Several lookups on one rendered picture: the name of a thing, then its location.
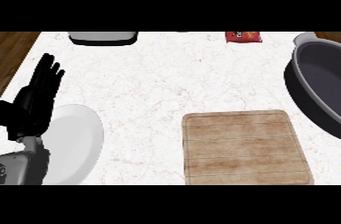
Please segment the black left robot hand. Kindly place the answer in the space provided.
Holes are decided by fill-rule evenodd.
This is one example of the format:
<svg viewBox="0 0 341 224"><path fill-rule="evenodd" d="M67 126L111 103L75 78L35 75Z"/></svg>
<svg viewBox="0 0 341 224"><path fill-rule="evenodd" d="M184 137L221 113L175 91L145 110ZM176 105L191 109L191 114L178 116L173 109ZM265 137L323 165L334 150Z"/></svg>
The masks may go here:
<svg viewBox="0 0 341 224"><path fill-rule="evenodd" d="M8 128L10 141L46 133L64 73L55 56L46 53L30 84L21 88L14 102L0 100L0 126Z"/></svg>

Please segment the wooden cutting board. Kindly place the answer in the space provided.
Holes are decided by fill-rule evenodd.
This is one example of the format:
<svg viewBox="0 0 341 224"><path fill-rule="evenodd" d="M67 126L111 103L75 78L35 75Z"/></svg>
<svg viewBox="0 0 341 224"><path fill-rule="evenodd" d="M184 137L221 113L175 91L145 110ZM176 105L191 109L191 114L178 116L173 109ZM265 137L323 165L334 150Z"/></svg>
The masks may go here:
<svg viewBox="0 0 341 224"><path fill-rule="evenodd" d="M314 175L287 113L193 113L184 117L185 183L311 185Z"/></svg>

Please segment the dark grey pot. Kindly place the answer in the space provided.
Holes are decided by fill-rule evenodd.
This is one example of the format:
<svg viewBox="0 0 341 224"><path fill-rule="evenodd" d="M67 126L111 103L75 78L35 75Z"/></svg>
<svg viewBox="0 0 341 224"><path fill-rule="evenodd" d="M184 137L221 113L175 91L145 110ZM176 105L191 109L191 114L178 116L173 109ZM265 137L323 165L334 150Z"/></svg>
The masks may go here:
<svg viewBox="0 0 341 224"><path fill-rule="evenodd" d="M314 32L299 34L284 80L302 112L341 139L341 44Z"/></svg>

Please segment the white plate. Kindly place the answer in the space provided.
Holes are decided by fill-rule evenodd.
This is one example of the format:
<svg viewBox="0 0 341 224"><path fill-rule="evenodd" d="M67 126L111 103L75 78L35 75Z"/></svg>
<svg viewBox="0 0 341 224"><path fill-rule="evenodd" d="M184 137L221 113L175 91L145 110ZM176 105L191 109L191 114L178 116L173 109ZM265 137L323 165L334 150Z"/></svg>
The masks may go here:
<svg viewBox="0 0 341 224"><path fill-rule="evenodd" d="M45 184L80 184L97 165L104 143L103 120L88 106L70 104L54 110L44 143L51 152Z"/></svg>

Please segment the grey and black appliance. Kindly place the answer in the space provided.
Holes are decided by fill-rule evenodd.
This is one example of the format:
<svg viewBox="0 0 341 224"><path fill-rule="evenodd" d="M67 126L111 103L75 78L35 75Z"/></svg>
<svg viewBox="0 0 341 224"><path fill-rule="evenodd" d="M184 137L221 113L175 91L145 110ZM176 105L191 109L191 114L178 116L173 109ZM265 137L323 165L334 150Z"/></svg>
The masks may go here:
<svg viewBox="0 0 341 224"><path fill-rule="evenodd" d="M70 40L86 46L123 46L138 41L138 32L69 32Z"/></svg>

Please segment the red snack bag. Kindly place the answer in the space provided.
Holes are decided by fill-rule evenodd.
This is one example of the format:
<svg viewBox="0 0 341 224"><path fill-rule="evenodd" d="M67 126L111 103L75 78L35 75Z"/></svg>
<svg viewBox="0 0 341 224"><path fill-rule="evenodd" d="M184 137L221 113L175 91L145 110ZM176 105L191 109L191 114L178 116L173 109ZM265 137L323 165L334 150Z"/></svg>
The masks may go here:
<svg viewBox="0 0 341 224"><path fill-rule="evenodd" d="M259 32L227 32L225 33L228 42L262 42L262 35Z"/></svg>

